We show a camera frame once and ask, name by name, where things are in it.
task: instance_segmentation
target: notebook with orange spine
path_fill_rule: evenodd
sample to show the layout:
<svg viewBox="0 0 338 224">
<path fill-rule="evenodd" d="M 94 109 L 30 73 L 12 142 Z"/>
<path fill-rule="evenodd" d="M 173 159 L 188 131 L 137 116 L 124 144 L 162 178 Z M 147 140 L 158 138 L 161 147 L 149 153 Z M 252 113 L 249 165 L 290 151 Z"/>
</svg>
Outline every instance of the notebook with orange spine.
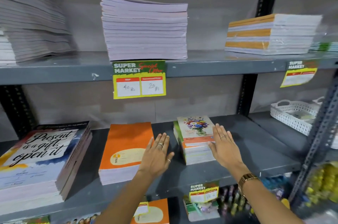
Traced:
<svg viewBox="0 0 338 224">
<path fill-rule="evenodd" d="M 169 224 L 167 199 L 149 202 L 149 213 L 135 216 L 130 222 L 130 224 L 140 223 Z"/>
<path fill-rule="evenodd" d="M 140 164 L 153 136 L 150 122 L 111 124 L 99 169 L 116 169 Z"/>
</svg>

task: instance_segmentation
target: metal watch band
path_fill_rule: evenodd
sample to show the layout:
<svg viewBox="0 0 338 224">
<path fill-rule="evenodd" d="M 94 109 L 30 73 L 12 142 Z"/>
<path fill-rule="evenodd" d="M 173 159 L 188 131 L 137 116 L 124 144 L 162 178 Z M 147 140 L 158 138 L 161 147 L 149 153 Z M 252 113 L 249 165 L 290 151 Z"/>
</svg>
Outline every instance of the metal watch band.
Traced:
<svg viewBox="0 0 338 224">
<path fill-rule="evenodd" d="M 238 190 L 241 193 L 242 196 L 244 196 L 243 194 L 243 185 L 247 180 L 250 179 L 258 179 L 258 177 L 256 175 L 254 175 L 253 173 L 248 173 L 248 174 L 244 174 L 240 180 L 238 181 Z"/>
</svg>

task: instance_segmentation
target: gray wall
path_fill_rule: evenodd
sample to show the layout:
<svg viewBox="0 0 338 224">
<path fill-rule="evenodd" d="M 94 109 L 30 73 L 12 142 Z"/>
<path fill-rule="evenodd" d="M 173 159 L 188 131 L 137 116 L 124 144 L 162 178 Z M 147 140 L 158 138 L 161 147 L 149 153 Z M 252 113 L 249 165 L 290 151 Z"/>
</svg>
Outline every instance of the gray wall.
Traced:
<svg viewBox="0 0 338 224">
<path fill-rule="evenodd" d="M 189 4 L 188 49 L 223 49 L 228 23 L 254 17 L 257 4 L 257 0 L 153 1 Z M 65 14 L 80 51 L 106 50 L 99 2 L 65 0 Z M 276 0 L 274 12 L 324 13 L 324 24 L 333 28 L 338 20 L 336 0 Z M 251 111 L 268 110 L 271 103 L 281 99 L 318 98 L 325 94 L 332 73 L 333 70 L 320 70 L 308 84 L 289 88 L 279 88 L 283 73 L 260 74 Z M 172 121 L 180 115 L 234 114 L 241 78 L 241 75 L 170 78 L 168 95 L 151 99 L 113 100 L 112 82 L 25 85 L 24 89 L 41 124 L 92 120 L 92 127 L 97 129 L 107 128 L 111 123 Z M 0 120 L 0 141 L 15 139 L 1 111 Z"/>
</svg>

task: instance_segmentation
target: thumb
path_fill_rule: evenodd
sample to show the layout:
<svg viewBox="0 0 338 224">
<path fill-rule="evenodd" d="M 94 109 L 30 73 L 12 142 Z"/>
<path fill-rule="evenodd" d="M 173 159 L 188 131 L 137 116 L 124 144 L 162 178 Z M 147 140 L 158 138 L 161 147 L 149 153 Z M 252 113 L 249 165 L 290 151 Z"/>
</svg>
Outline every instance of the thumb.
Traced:
<svg viewBox="0 0 338 224">
<path fill-rule="evenodd" d="M 174 152 L 171 152 L 170 154 L 167 155 L 166 163 L 164 164 L 165 169 L 168 169 L 170 161 L 174 157 L 174 154 L 175 154 Z"/>
<path fill-rule="evenodd" d="M 213 142 L 209 142 L 208 146 L 212 152 L 212 155 L 214 156 L 214 158 L 217 160 L 217 150 L 216 150 L 216 146 Z"/>
</svg>

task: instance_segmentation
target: forearm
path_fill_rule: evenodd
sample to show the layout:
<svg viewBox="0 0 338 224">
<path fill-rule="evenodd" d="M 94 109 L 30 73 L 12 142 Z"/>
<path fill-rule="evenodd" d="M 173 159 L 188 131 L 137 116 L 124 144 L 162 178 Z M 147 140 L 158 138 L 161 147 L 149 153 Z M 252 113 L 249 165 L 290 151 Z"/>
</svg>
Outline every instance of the forearm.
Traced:
<svg viewBox="0 0 338 224">
<path fill-rule="evenodd" d="M 97 218 L 96 224 L 129 224 L 146 194 L 153 178 L 138 171 L 107 209 Z"/>
<path fill-rule="evenodd" d="M 230 170 L 236 182 L 247 173 L 249 169 L 243 164 Z M 254 209 L 261 224 L 303 224 L 292 211 L 287 209 L 276 196 L 257 179 L 248 180 L 243 185 L 243 194 Z"/>
</svg>

